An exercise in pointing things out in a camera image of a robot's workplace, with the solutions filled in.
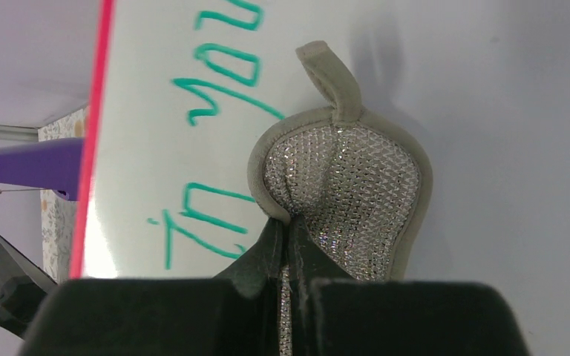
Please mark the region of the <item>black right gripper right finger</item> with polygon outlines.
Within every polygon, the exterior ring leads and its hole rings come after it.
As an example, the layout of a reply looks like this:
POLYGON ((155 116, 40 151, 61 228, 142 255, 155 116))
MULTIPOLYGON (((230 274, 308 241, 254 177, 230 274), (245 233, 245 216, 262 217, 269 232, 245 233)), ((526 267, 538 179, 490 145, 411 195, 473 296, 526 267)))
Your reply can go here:
POLYGON ((294 355, 527 355, 502 295, 480 283, 364 282, 311 239, 288 236, 294 355))

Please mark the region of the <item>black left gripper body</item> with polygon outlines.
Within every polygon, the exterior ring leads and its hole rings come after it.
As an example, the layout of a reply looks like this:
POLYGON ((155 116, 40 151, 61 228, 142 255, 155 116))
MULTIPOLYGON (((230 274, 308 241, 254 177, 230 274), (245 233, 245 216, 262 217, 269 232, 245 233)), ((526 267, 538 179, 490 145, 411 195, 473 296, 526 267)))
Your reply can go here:
POLYGON ((51 276, 0 235, 0 327, 23 338, 56 286, 51 276))

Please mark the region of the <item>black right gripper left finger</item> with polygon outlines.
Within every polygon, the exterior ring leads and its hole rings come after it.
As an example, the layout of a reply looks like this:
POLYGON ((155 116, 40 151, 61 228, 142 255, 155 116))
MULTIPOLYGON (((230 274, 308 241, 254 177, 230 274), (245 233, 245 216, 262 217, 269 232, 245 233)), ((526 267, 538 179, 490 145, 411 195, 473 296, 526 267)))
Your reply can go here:
POLYGON ((277 355, 284 226, 212 278, 70 280, 42 303, 21 355, 277 355))

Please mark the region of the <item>grey round scrubber pad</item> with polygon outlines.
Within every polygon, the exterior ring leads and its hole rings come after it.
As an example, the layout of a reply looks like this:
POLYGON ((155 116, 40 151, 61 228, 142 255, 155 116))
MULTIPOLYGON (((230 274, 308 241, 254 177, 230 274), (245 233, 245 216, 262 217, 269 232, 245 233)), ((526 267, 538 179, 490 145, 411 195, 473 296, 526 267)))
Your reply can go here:
POLYGON ((271 218, 304 219, 310 241, 350 277, 403 277, 433 172, 407 131, 365 108, 347 66, 323 41, 296 51, 327 106, 270 127, 249 158, 252 197, 271 218))

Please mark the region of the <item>pink framed whiteboard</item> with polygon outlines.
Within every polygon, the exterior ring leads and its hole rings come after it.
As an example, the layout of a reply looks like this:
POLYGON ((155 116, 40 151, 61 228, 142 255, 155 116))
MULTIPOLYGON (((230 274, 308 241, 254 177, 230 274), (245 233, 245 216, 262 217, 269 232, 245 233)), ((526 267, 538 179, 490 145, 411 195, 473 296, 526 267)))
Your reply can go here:
POLYGON ((246 164, 325 100, 324 40, 433 167, 407 265, 479 281, 570 355, 570 1, 104 1, 72 277, 211 277, 265 215, 246 164))

